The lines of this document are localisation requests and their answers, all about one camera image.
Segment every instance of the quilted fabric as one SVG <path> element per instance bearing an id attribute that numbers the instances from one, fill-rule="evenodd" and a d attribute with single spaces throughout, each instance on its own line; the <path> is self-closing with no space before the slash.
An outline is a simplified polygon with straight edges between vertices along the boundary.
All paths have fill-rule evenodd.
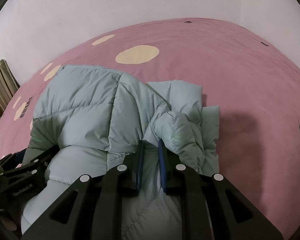
<path id="1" fill-rule="evenodd" d="M 163 193 L 157 146 L 168 149 L 198 173 L 219 171 L 215 142 L 219 107 L 204 107 L 202 87 L 183 81 L 144 85 L 117 70 L 66 65 L 40 97 L 24 164 L 58 144 L 46 188 L 25 206 L 22 231 L 80 175 L 106 173 L 145 143 L 140 193 L 122 204 L 122 239 L 181 239 L 179 198 Z"/>

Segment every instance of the metal pin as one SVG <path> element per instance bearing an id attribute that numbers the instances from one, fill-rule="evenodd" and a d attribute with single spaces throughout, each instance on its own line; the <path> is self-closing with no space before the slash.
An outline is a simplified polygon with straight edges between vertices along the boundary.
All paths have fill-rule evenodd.
<path id="1" fill-rule="evenodd" d="M 176 166 L 176 169 L 177 169 L 178 171 L 184 171 L 184 170 L 186 169 L 186 166 L 184 166 L 183 164 L 178 164 L 178 165 Z"/>
<path id="2" fill-rule="evenodd" d="M 118 171 L 125 171 L 126 169 L 127 169 L 127 166 L 124 165 L 124 164 L 121 164 L 121 165 L 119 165 L 119 166 L 117 167 L 117 170 L 118 170 Z"/>
<path id="3" fill-rule="evenodd" d="M 219 173 L 214 174 L 214 175 L 213 175 L 213 178 L 214 178 L 215 180 L 218 180 L 218 181 L 222 181 L 222 180 L 223 180 L 223 176 L 222 176 L 221 174 L 219 174 Z"/>
<path id="4" fill-rule="evenodd" d="M 82 175 L 81 177 L 80 177 L 80 181 L 81 182 L 86 182 L 86 181 L 88 181 L 90 179 L 90 177 L 88 176 L 88 175 Z"/>

